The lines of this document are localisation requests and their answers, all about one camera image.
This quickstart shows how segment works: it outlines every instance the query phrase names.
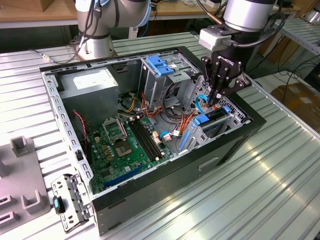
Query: open computer tower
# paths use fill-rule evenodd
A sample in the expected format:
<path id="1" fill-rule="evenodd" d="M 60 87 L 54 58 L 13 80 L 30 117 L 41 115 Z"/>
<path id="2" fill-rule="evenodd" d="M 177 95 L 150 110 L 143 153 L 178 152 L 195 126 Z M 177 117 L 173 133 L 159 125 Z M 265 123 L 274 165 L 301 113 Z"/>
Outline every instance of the open computer tower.
<path id="1" fill-rule="evenodd" d="M 74 172 L 52 183 L 66 233 L 100 235 L 228 161 L 266 122 L 209 84 L 186 47 L 40 69 Z"/>

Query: cardboard box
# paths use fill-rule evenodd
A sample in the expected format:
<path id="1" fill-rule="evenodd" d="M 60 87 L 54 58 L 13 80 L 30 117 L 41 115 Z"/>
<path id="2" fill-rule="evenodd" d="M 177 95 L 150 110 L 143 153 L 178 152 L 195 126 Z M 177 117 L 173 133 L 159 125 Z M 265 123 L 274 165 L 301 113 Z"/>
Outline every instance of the cardboard box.
<path id="1" fill-rule="evenodd" d="M 271 92 L 280 102 L 283 99 L 285 85 Z M 320 133 L 320 93 L 312 91 L 303 83 L 289 84 L 283 104 L 310 127 Z"/>
<path id="2" fill-rule="evenodd" d="M 54 0 L 0 0 L 0 5 L 43 12 Z"/>

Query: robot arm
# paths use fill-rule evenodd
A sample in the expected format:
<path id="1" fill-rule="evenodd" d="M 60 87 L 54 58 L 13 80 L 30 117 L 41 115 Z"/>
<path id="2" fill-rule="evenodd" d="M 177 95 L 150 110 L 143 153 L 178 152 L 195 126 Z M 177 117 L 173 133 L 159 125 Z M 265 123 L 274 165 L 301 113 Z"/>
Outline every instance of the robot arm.
<path id="1" fill-rule="evenodd" d="M 244 69 L 254 47 L 276 34 L 286 20 L 284 14 L 275 13 L 273 16 L 281 17 L 282 23 L 262 36 L 274 3 L 275 0 L 228 0 L 224 23 L 201 30 L 199 43 L 213 51 L 210 57 L 201 58 L 204 77 L 211 88 L 207 96 L 209 107 L 222 96 L 251 85 Z"/>
<path id="2" fill-rule="evenodd" d="M 96 59 L 114 55 L 110 28 L 140 27 L 148 22 L 150 0 L 76 0 L 78 28 L 84 34 L 79 55 Z"/>

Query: gray plastic block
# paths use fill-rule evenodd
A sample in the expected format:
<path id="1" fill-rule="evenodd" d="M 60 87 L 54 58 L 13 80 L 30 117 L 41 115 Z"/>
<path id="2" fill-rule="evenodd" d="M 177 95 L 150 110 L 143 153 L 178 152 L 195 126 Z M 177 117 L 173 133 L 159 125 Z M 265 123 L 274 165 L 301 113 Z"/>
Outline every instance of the gray plastic block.
<path id="1" fill-rule="evenodd" d="M 34 214 L 46 206 L 38 190 L 35 190 L 35 199 L 36 201 L 32 203 L 31 200 L 26 199 L 25 196 L 21 196 L 22 208 L 29 214 Z"/>
<path id="2" fill-rule="evenodd" d="M 0 210 L 8 208 L 10 205 L 15 204 L 17 201 L 10 195 L 0 197 Z"/>
<path id="3" fill-rule="evenodd" d="M 50 211 L 31 138 L 16 137 L 0 146 L 0 174 L 0 235 Z"/>
<path id="4" fill-rule="evenodd" d="M 24 136 L 18 136 L 10 140 L 11 149 L 17 157 L 29 154 L 31 147 Z"/>
<path id="5" fill-rule="evenodd" d="M 19 216 L 13 211 L 7 212 L 0 216 L 0 229 L 11 225 L 19 220 Z"/>
<path id="6" fill-rule="evenodd" d="M 4 165 L 4 163 L 0 159 L 0 180 L 7 175 L 8 173 L 7 173 L 6 165 Z"/>

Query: slotted metal surface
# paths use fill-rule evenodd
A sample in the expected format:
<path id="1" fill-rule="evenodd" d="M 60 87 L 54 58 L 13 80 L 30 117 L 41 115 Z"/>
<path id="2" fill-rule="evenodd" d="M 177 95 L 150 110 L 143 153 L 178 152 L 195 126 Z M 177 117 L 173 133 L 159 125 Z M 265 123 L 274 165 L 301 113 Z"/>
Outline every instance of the slotted metal surface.
<path id="1" fill-rule="evenodd" d="M 275 22 L 274 27 L 278 27 L 279 24 L 280 20 Z M 320 26 L 314 26 L 300 18 L 287 19 L 283 28 L 280 30 L 280 33 L 295 41 L 313 54 L 320 54 Z"/>
<path id="2" fill-rule="evenodd" d="M 208 51 L 190 33 L 114 42 L 120 55 L 186 46 Z M 55 60 L 69 47 L 41 49 Z M 33 138 L 50 198 L 51 182 L 72 171 L 31 51 L 0 54 L 0 144 Z M 100 239 L 312 239 L 320 230 L 320 136 L 259 86 L 239 95 L 267 123 L 226 164 L 121 224 Z M 99 239 L 93 219 L 65 235 L 55 210 L 1 239 Z"/>

